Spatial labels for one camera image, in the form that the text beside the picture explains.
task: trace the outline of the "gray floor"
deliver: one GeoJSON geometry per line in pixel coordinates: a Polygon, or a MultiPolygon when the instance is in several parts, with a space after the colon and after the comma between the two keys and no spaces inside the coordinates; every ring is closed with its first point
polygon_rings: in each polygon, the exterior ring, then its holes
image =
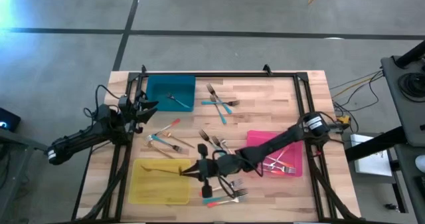
{"type": "MultiPolygon", "coordinates": [[[[6,0],[0,27],[124,29],[132,0],[6,0]]],[[[140,0],[133,29],[267,31],[425,35],[423,0],[140,0]]],[[[23,118],[19,133],[40,142],[88,125],[82,108],[94,106],[94,89],[106,84],[121,35],[0,33],[0,107],[23,118]]],[[[121,70],[326,70],[330,86],[378,70],[380,58],[401,55],[419,41],[130,36],[121,70]]],[[[356,112],[360,131],[399,125],[384,80],[373,84],[380,102],[356,112]]],[[[344,101],[346,95],[338,100],[344,101]]],[[[373,101],[364,89],[351,108],[373,101]]],[[[31,223],[70,219],[87,153],[61,166],[35,155],[29,194],[15,202],[14,218],[31,223]]],[[[387,211],[390,185],[355,179],[362,216],[415,223],[387,211]]]]}

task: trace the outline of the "yellow cable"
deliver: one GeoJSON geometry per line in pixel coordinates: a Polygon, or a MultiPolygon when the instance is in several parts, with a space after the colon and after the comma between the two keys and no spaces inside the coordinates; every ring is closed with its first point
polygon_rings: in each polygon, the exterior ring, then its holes
{"type": "Polygon", "coordinates": [[[362,83],[364,83],[364,82],[368,82],[368,81],[370,81],[370,80],[372,80],[372,78],[367,78],[367,79],[362,80],[362,81],[360,81],[360,82],[358,82],[358,83],[355,83],[355,84],[351,85],[350,87],[345,88],[345,89],[344,89],[344,90],[342,90],[341,92],[337,93],[336,95],[332,96],[332,98],[335,98],[336,96],[338,96],[338,95],[340,95],[340,94],[344,93],[345,91],[349,90],[350,88],[352,88],[352,87],[354,87],[354,86],[357,86],[357,85],[362,84],[362,83]]]}

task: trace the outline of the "teal bin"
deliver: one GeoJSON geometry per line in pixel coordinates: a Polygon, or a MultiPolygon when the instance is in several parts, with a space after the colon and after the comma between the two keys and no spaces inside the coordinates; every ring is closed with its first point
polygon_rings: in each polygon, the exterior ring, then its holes
{"type": "Polygon", "coordinates": [[[195,82],[196,78],[189,75],[149,75],[146,95],[149,100],[159,101],[156,106],[158,111],[192,112],[195,103],[195,82]],[[169,93],[188,108],[168,98],[169,93]]]}

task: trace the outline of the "pink bin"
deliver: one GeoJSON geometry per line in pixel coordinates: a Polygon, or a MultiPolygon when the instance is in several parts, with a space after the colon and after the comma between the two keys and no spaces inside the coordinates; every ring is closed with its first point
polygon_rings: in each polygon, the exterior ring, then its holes
{"type": "MultiPolygon", "coordinates": [[[[246,146],[259,146],[268,140],[271,140],[272,138],[276,137],[277,134],[272,132],[262,132],[262,131],[255,131],[250,130],[248,131],[248,136],[246,138],[246,146]]],[[[287,173],[285,176],[291,176],[291,177],[301,177],[303,175],[303,142],[294,142],[286,147],[286,152],[281,156],[279,161],[287,163],[291,168],[296,168],[295,173],[287,173]]],[[[279,154],[282,152],[283,149],[280,149],[273,154],[270,154],[269,157],[271,158],[278,158],[279,154]]],[[[265,164],[270,164],[274,162],[273,160],[270,160],[266,158],[264,160],[265,164]]],[[[273,175],[278,176],[278,174],[273,174],[267,171],[264,171],[264,175],[273,175]]]]}

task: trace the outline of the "table leg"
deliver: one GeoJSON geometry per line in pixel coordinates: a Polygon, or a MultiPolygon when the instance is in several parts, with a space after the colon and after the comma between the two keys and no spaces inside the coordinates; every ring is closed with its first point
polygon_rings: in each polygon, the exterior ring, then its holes
{"type": "Polygon", "coordinates": [[[346,149],[345,156],[347,157],[347,161],[351,162],[387,150],[396,144],[405,143],[407,143],[406,136],[404,135],[403,128],[400,126],[367,142],[346,149]]]}

